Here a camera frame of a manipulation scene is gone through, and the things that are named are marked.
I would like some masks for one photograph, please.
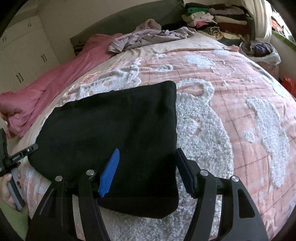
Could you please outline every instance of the silver screw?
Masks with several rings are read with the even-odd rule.
[[[87,174],[88,176],[92,176],[92,175],[94,174],[94,170],[89,169],[89,170],[86,171],[86,174]]]
[[[237,176],[233,176],[231,179],[232,179],[234,182],[238,182],[238,181],[239,181],[239,178],[238,178]]]
[[[201,174],[202,176],[207,176],[209,173],[208,173],[208,171],[206,171],[206,170],[201,170],[201,171],[200,171],[200,174]]]
[[[56,182],[60,182],[61,180],[63,180],[63,177],[62,177],[62,176],[57,176],[57,177],[55,178],[55,180],[56,180]]]

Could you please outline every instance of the white plastic bag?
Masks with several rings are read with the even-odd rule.
[[[250,60],[254,61],[255,63],[265,62],[265,63],[271,64],[271,65],[278,65],[281,62],[281,57],[279,56],[275,47],[272,46],[271,44],[270,45],[272,46],[272,50],[273,50],[272,53],[267,56],[264,56],[264,57],[250,57],[250,56],[246,55],[246,53],[242,50],[242,44],[243,44],[243,42],[239,46],[239,52],[242,55],[249,58]]]

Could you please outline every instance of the pink comforter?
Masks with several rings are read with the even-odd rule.
[[[114,53],[108,52],[108,47],[120,36],[122,34],[96,34],[86,42],[84,50],[74,60],[45,73],[25,89],[1,94],[0,113],[8,123],[7,137],[23,137],[57,95],[76,79],[114,56]]]

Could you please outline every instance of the gray headboard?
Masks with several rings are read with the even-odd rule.
[[[161,0],[130,7],[98,21],[73,36],[70,39],[71,44],[74,46],[78,41],[85,42],[95,34],[128,34],[149,18],[153,18],[161,26],[181,21],[181,15],[185,12],[183,4],[183,0]]]

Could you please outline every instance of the red bag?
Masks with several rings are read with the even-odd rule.
[[[282,82],[282,86],[285,87],[287,91],[289,91],[294,97],[296,97],[296,82],[291,80],[289,77],[284,77]]]

